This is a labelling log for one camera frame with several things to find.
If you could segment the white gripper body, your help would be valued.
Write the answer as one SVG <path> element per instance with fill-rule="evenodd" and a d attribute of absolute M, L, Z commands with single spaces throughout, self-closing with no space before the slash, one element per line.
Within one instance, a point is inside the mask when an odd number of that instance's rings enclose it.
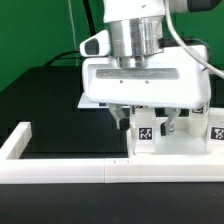
<path fill-rule="evenodd" d="M 180 47 L 164 48 L 143 68 L 121 68 L 103 30 L 83 41 L 80 53 L 84 93 L 93 102 L 196 109 L 211 98 L 208 71 Z"/>

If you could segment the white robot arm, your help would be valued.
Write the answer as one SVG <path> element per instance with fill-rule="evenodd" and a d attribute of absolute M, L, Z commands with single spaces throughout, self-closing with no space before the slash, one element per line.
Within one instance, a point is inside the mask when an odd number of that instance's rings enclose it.
<path fill-rule="evenodd" d="M 173 28 L 173 13 L 208 11 L 211 0 L 103 0 L 106 28 L 80 44 L 86 96 L 111 106 L 164 108 L 160 126 L 174 131 L 182 109 L 211 98 L 209 53 L 190 46 Z"/>

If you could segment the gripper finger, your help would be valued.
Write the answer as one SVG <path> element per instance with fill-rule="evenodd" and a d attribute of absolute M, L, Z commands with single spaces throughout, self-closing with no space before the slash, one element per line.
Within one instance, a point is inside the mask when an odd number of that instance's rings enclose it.
<path fill-rule="evenodd" d="M 175 130 L 175 122 L 180 115 L 181 110 L 178 108 L 166 108 L 165 114 L 168 116 L 167 120 L 160 125 L 160 134 L 168 136 Z"/>
<path fill-rule="evenodd" d="M 121 105 L 110 104 L 109 111 L 115 119 L 118 130 L 128 130 L 130 128 L 130 119 L 125 115 Z"/>

